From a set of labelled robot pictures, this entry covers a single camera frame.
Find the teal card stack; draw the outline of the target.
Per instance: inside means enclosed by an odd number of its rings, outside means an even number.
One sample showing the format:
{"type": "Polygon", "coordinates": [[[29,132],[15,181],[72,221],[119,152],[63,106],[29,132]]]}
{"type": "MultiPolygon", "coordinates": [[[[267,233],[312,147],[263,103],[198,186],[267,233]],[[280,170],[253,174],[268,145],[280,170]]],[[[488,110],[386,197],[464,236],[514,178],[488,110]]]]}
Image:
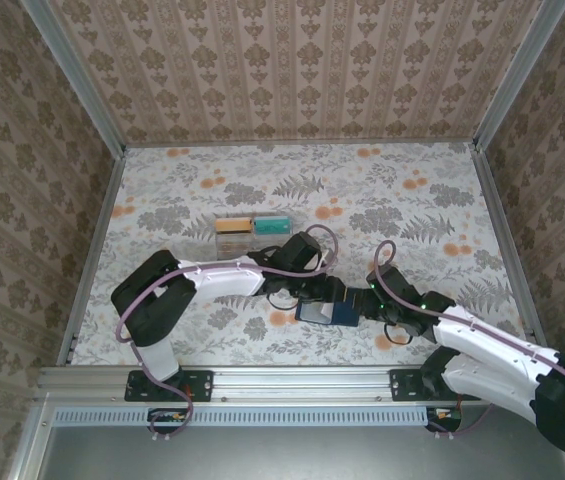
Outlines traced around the teal card stack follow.
{"type": "Polygon", "coordinates": [[[288,216],[257,216],[253,218],[253,232],[258,236],[288,235],[292,220],[288,216]]]}

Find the navy blue card holder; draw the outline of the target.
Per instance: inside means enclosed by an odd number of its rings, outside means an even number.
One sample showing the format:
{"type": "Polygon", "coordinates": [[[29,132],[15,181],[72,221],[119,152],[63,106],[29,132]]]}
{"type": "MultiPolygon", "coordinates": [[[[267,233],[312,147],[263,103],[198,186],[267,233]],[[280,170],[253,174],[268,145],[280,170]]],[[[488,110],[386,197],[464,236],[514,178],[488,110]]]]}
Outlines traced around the navy blue card holder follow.
{"type": "Polygon", "coordinates": [[[361,316],[356,305],[358,293],[357,289],[344,288],[329,292],[319,299],[300,300],[295,319],[315,325],[357,327],[361,316]]]}

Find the grey metal panel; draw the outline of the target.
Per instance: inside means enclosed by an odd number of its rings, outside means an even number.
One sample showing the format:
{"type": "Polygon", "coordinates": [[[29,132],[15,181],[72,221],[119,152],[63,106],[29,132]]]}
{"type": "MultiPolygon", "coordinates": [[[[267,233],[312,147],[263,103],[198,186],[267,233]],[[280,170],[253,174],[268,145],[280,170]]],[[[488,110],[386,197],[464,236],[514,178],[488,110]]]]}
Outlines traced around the grey metal panel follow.
{"type": "Polygon", "coordinates": [[[60,428],[41,480],[565,480],[565,456],[495,415],[452,440],[423,428],[60,428]]]}

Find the aluminium frame post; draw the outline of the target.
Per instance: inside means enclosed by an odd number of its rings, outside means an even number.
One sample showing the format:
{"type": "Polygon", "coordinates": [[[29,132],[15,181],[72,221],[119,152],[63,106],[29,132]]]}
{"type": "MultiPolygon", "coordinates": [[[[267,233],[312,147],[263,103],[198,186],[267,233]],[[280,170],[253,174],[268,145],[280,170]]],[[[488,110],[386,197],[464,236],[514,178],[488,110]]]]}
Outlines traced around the aluminium frame post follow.
{"type": "Polygon", "coordinates": [[[478,151],[495,137],[564,13],[565,0],[542,1],[473,137],[478,151]]]}
{"type": "Polygon", "coordinates": [[[87,63],[73,46],[49,0],[21,0],[56,62],[75,91],[93,125],[115,161],[124,156],[125,141],[109,114],[103,96],[91,80],[87,63]]]}

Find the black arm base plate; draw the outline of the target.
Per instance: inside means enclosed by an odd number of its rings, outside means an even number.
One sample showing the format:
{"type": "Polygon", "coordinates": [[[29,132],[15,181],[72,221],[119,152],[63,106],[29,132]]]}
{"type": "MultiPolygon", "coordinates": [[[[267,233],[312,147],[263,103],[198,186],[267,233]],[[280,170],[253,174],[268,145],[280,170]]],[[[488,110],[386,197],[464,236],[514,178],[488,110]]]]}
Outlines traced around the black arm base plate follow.
{"type": "Polygon", "coordinates": [[[450,403],[479,401],[478,397],[453,391],[440,375],[424,375],[419,368],[389,371],[391,397],[395,402],[450,403]]]}
{"type": "MultiPolygon", "coordinates": [[[[175,387],[186,394],[193,402],[209,402],[214,383],[211,370],[183,370],[163,383],[175,387]]],[[[179,395],[150,381],[142,370],[132,370],[127,376],[124,393],[126,402],[184,402],[179,395]]]]}

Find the aluminium mounting rail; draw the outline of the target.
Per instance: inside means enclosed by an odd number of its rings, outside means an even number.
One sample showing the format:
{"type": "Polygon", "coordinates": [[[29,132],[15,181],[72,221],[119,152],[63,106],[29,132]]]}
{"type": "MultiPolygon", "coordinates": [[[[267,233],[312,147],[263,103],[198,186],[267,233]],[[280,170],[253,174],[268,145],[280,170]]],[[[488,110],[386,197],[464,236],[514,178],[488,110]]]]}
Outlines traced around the aluminium mounting rail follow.
{"type": "MultiPolygon", "coordinates": [[[[315,404],[393,402],[392,369],[418,366],[220,367],[185,366],[183,370],[214,373],[210,402],[231,404],[315,404]]],[[[127,376],[137,366],[68,366],[44,368],[40,395],[56,394],[74,401],[122,402],[127,376]]]]}

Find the aluminium table edge rail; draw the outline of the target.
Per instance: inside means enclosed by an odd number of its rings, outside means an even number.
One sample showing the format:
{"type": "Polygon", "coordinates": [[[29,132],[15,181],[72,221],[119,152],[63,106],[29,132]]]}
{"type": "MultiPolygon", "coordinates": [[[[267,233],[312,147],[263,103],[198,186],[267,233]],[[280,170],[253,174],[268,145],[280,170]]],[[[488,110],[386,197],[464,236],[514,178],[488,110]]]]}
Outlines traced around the aluminium table edge rail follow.
{"type": "Polygon", "coordinates": [[[113,163],[111,177],[109,179],[99,216],[95,224],[89,251],[73,300],[71,312],[66,324],[66,329],[63,335],[57,360],[55,362],[55,365],[57,367],[64,367],[66,365],[69,365],[73,357],[73,351],[75,349],[81,324],[85,317],[93,281],[97,272],[98,262],[106,237],[106,232],[115,206],[117,193],[122,182],[125,164],[125,154],[122,154],[121,157],[116,158],[113,163]]]}
{"type": "Polygon", "coordinates": [[[472,159],[497,237],[513,297],[525,327],[525,335],[537,344],[547,347],[546,335],[534,304],[487,156],[482,149],[473,146],[472,159]]]}

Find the black connector box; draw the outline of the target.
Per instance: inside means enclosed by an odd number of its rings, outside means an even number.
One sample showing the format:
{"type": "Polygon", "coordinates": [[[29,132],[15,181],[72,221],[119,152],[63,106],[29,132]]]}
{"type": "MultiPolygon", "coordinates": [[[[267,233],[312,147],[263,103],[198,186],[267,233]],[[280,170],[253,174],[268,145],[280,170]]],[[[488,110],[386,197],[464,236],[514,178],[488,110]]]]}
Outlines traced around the black connector box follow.
{"type": "Polygon", "coordinates": [[[425,428],[437,434],[455,434],[460,430],[462,414],[457,408],[427,407],[425,428]]]}
{"type": "Polygon", "coordinates": [[[187,426],[190,419],[188,408],[154,408],[147,413],[147,428],[155,437],[171,437],[187,426]]]}

